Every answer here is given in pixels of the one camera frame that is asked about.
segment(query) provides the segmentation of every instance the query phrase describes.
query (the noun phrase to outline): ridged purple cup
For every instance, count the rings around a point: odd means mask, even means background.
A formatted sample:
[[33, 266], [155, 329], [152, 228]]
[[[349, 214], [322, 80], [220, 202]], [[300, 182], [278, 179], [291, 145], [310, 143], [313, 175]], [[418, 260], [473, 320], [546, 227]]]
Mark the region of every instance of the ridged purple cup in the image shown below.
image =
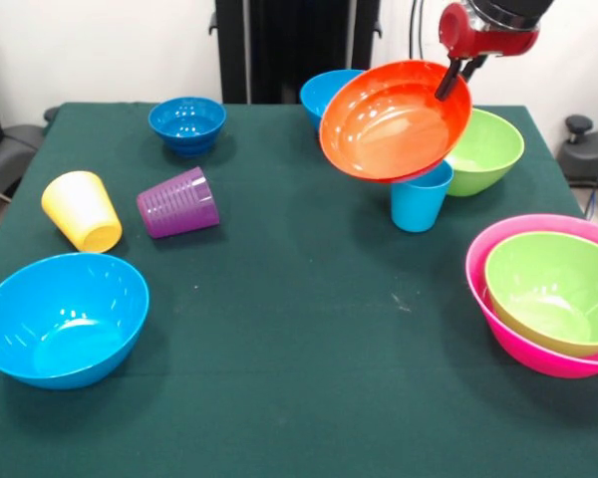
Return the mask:
[[219, 224], [219, 213], [200, 167], [147, 189], [138, 195], [137, 203], [153, 239]]

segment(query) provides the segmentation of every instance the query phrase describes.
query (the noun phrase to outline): pink bowl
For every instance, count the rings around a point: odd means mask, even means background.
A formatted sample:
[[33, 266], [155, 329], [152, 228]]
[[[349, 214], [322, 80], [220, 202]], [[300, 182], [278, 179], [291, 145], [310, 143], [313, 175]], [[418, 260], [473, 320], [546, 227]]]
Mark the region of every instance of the pink bowl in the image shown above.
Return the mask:
[[516, 216], [492, 224], [473, 240], [465, 259], [467, 282], [487, 323], [500, 345], [516, 360], [533, 370], [560, 378], [582, 378], [598, 373], [598, 354], [588, 358], [564, 356], [545, 349], [501, 322], [489, 302], [484, 266], [489, 251], [503, 239], [530, 231], [573, 234], [598, 244], [598, 225], [582, 219], [554, 214]]

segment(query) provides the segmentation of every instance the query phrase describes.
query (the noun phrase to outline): small blue bowl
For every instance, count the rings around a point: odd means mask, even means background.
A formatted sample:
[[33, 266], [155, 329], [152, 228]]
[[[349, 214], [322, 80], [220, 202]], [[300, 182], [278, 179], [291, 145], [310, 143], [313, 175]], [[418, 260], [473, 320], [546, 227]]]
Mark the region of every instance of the small blue bowl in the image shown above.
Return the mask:
[[209, 151], [225, 122], [226, 109], [208, 98], [175, 98], [149, 113], [150, 127], [183, 157]]
[[317, 75], [304, 84], [299, 98], [306, 109], [308, 119], [317, 131], [330, 101], [348, 82], [362, 73], [363, 70], [333, 70]]

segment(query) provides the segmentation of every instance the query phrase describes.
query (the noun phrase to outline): blue cup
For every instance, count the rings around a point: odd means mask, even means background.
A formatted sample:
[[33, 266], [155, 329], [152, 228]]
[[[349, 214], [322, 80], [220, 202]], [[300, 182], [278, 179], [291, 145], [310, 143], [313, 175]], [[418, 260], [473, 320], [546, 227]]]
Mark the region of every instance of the blue cup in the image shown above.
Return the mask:
[[454, 171], [443, 161], [416, 179], [391, 186], [392, 220], [404, 231], [424, 232], [437, 222]]

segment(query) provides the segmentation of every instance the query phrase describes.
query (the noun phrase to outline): cup rim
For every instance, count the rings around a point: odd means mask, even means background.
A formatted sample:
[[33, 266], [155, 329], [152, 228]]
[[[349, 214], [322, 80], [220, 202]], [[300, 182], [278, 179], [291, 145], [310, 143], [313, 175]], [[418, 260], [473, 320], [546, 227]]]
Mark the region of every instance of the cup rim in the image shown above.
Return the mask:
[[[101, 229], [103, 227], [112, 227], [114, 229], [116, 229], [116, 240], [115, 241], [111, 241], [110, 244], [107, 245], [107, 247], [105, 249], [98, 249], [98, 250], [85, 250], [84, 249], [84, 244], [85, 242], [87, 242], [87, 238], [96, 230]], [[82, 240], [80, 241], [80, 248], [77, 248], [79, 252], [84, 252], [84, 253], [93, 253], [93, 254], [102, 254], [104, 252], [110, 251], [111, 249], [113, 249], [114, 247], [116, 247], [116, 245], [120, 242], [120, 239], [122, 239], [122, 235], [124, 234], [124, 230], [122, 228], [122, 224], [120, 222], [115, 222], [115, 221], [100, 221], [96, 224], [93, 225], [93, 227], [89, 228], [89, 232], [86, 233], [86, 235], [82, 238]]]
[[[432, 174], [433, 172], [435, 172], [438, 168], [443, 167], [444, 169], [449, 169], [449, 178], [445, 179], [443, 182], [440, 182], [438, 184], [434, 184], [432, 186], [422, 186], [422, 185], [418, 185], [418, 184], [413, 184], [413, 181], [416, 181], [417, 179], [424, 177], [428, 174]], [[451, 164], [449, 164], [445, 159], [443, 161], [441, 161], [440, 164], [437, 164], [435, 167], [433, 167], [431, 170], [427, 171], [424, 174], [421, 174], [420, 176], [417, 176], [415, 178], [412, 179], [406, 179], [405, 181], [395, 181], [393, 182], [393, 184], [407, 184], [408, 187], [411, 187], [413, 189], [420, 189], [420, 190], [429, 190], [429, 189], [439, 189], [439, 188], [443, 188], [448, 186], [451, 181], [454, 179], [454, 168], [451, 167]]]

